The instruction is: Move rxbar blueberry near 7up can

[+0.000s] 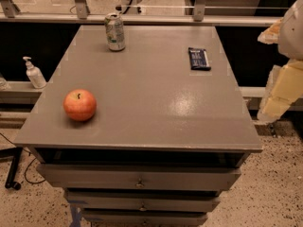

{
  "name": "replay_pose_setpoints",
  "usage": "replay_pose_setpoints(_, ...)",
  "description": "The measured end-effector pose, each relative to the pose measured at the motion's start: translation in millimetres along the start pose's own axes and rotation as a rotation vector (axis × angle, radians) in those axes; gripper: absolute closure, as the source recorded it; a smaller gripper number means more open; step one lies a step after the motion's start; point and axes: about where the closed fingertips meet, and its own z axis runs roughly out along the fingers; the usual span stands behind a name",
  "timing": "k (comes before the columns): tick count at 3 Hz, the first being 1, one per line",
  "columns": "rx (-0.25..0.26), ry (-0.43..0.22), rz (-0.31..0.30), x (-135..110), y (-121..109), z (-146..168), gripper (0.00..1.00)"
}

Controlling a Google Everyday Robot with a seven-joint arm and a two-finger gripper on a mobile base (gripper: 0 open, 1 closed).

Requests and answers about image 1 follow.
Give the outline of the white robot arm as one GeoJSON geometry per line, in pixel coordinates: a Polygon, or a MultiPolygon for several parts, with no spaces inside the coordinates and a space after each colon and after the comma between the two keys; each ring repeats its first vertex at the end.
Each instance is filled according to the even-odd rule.
{"type": "Polygon", "coordinates": [[[258,36],[264,44],[277,44],[289,60],[274,65],[259,104],[258,120],[277,121],[303,95],[303,0],[296,0],[284,17],[258,36]]]}

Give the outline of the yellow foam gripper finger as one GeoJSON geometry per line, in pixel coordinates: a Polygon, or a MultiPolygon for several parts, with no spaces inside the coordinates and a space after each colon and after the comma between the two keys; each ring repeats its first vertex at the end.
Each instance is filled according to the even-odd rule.
{"type": "Polygon", "coordinates": [[[274,65],[259,104],[258,120],[277,121],[302,95],[303,61],[289,60],[283,66],[274,65]]]}
{"type": "Polygon", "coordinates": [[[258,35],[258,41],[263,44],[277,44],[281,20],[277,20],[258,35]]]}

